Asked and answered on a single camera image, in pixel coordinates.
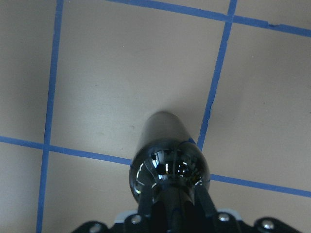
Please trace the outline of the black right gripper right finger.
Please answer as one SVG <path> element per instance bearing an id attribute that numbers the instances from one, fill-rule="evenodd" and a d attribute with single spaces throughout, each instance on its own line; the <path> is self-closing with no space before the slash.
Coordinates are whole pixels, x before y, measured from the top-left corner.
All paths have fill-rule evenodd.
<path id="1" fill-rule="evenodd" d="M 217 210 L 207 189 L 197 185 L 194 191 L 195 208 L 198 211 L 198 227 L 201 233 L 241 233 L 241 217 L 230 209 Z"/>

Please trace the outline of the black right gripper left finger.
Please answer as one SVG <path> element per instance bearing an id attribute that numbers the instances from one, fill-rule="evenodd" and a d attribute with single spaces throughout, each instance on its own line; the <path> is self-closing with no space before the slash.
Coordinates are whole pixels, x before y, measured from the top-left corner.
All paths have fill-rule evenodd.
<path id="1" fill-rule="evenodd" d="M 144 185 L 138 200 L 138 211 L 127 217 L 123 224 L 124 233 L 155 233 L 153 223 L 153 186 L 155 183 Z"/>

